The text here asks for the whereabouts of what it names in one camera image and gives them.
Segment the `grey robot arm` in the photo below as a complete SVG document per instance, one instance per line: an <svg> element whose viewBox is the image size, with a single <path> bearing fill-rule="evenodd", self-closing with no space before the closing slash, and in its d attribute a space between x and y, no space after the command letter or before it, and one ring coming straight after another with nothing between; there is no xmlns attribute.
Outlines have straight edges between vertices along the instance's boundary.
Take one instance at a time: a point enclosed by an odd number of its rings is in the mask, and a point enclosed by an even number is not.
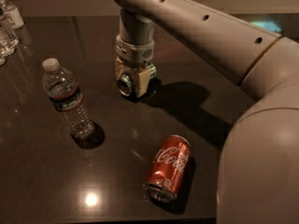
<svg viewBox="0 0 299 224"><path fill-rule="evenodd" d="M253 101L222 145L217 224L299 224L297 42L193 0L113 1L124 67L142 65L153 43L137 27L149 21L196 54L223 88Z"/></svg>

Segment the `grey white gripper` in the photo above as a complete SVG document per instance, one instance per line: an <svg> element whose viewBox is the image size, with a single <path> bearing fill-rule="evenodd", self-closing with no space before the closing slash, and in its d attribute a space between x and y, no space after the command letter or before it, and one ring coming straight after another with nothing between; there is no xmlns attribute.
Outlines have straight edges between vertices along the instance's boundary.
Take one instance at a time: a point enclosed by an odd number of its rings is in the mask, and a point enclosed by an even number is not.
<svg viewBox="0 0 299 224"><path fill-rule="evenodd" d="M141 65L152 60L155 42L151 40L145 45L135 45L125 42L120 35L116 37L116 53L119 58L115 60L115 76L119 80L125 72L125 65ZM137 98L143 96L150 83L150 69L134 71L133 81L135 84L135 95Z"/></svg>

